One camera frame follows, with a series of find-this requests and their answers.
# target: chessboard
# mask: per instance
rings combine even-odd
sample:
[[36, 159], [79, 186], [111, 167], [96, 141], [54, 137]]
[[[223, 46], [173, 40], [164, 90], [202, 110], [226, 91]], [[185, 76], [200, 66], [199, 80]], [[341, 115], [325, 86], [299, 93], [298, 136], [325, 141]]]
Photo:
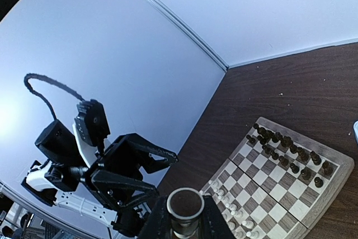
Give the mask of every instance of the chessboard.
[[302, 239], [353, 168], [352, 158], [259, 118], [201, 191], [237, 239]]

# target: white chess piece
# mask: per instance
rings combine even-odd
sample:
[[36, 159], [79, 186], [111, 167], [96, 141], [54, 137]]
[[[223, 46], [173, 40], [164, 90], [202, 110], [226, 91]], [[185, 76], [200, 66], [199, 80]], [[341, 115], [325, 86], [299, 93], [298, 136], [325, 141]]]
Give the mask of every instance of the white chess piece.
[[216, 194], [218, 195], [218, 196], [223, 196], [224, 195], [224, 190], [219, 190]]
[[234, 235], [237, 239], [244, 239], [246, 237], [244, 232], [235, 232]]
[[229, 229], [230, 230], [235, 230], [235, 223], [233, 223], [233, 222], [228, 222], [228, 226], [229, 226]]
[[253, 221], [243, 221], [242, 222], [242, 226], [248, 228], [248, 229], [252, 229], [253, 228]]
[[225, 207], [230, 209], [231, 211], [236, 211], [237, 210], [237, 205], [235, 205], [235, 204], [226, 203]]
[[209, 185], [213, 188], [217, 188], [219, 186], [219, 183], [217, 181], [209, 180]]
[[251, 239], [257, 239], [260, 236], [259, 232], [247, 232], [246, 236]]
[[233, 215], [234, 217], [242, 218], [244, 213], [242, 213], [242, 211], [231, 211], [231, 215]]
[[226, 204], [226, 203], [229, 202], [229, 198], [223, 197], [223, 196], [221, 196], [221, 195], [218, 196], [218, 199], [219, 199], [220, 201], [222, 201], [224, 204]]

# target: white backdrop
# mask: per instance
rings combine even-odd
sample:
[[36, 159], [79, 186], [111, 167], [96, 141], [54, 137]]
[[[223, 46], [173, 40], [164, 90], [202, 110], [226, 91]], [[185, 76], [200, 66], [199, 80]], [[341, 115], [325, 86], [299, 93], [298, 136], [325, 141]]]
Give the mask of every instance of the white backdrop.
[[161, 1], [231, 67], [358, 41], [358, 0]]
[[[20, 182], [45, 157], [34, 141], [52, 121], [23, 85], [48, 75], [103, 103], [110, 140], [137, 132], [179, 152], [224, 72], [145, 0], [20, 0], [0, 23], [0, 180], [50, 214], [95, 236], [105, 227], [41, 205]], [[71, 128], [77, 100], [31, 81]], [[158, 184], [165, 171], [146, 176]], [[84, 188], [80, 194], [88, 196]]]

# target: wooden table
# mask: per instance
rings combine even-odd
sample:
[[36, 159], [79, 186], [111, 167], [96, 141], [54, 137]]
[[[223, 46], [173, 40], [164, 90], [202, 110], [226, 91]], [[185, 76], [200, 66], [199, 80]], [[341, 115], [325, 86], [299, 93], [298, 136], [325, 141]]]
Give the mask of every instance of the wooden table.
[[[358, 160], [358, 44], [230, 69], [159, 185], [200, 189], [264, 116]], [[307, 239], [358, 238], [358, 168]]]

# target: cylindrical cup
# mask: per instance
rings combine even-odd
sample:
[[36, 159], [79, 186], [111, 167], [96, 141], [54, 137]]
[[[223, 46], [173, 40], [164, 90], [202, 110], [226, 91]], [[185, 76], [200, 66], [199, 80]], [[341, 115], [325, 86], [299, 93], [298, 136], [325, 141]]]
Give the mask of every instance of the cylindrical cup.
[[204, 199], [195, 189], [180, 188], [169, 195], [167, 209], [174, 234], [180, 239], [190, 238], [199, 225]]

